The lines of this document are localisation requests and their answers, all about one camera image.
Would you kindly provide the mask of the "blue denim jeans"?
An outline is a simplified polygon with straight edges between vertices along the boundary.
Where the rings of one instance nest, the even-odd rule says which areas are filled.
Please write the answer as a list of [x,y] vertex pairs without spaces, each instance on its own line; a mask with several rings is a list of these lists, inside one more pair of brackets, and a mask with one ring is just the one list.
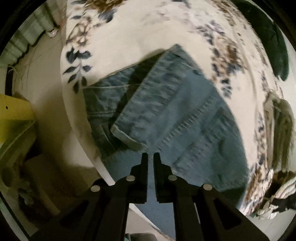
[[101,160],[119,180],[143,153],[188,183],[210,184],[235,206],[248,184],[241,134],[227,103],[175,45],[85,87],[88,122]]

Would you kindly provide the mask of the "grey green window curtain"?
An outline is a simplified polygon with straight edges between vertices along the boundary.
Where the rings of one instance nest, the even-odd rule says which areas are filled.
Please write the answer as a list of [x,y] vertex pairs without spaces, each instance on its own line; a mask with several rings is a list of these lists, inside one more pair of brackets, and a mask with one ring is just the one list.
[[14,65],[41,34],[56,36],[63,3],[65,1],[45,1],[21,24],[1,53],[1,66]]

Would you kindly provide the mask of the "dark green folded duvet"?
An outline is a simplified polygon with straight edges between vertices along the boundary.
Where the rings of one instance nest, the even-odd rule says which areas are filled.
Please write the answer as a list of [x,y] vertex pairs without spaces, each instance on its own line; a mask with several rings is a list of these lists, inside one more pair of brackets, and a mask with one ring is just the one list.
[[274,75],[286,81],[289,75],[287,46],[278,25],[248,1],[233,1],[260,38]]

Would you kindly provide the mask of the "white floral bed blanket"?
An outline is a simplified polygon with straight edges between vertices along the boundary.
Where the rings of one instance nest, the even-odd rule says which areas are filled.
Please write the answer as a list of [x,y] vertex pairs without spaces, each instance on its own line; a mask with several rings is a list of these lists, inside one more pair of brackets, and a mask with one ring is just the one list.
[[250,169],[240,211],[251,214],[271,184],[263,104],[282,94],[265,48],[231,1],[69,1],[61,55],[70,124],[100,176],[114,184],[87,121],[82,88],[179,44],[223,96],[237,121]]

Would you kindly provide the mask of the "olive grey folded pants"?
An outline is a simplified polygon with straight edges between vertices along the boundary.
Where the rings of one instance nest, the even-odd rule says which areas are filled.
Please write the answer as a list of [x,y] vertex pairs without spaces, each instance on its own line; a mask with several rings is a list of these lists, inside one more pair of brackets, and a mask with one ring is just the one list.
[[290,104],[269,92],[263,104],[267,143],[267,165],[274,172],[290,170],[295,118]]

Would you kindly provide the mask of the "yellow wooden furniture piece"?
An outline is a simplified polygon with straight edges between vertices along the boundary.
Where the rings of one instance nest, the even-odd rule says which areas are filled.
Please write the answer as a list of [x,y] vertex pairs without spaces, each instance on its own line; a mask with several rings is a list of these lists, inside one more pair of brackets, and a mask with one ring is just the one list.
[[1,94],[1,159],[35,122],[30,102]]

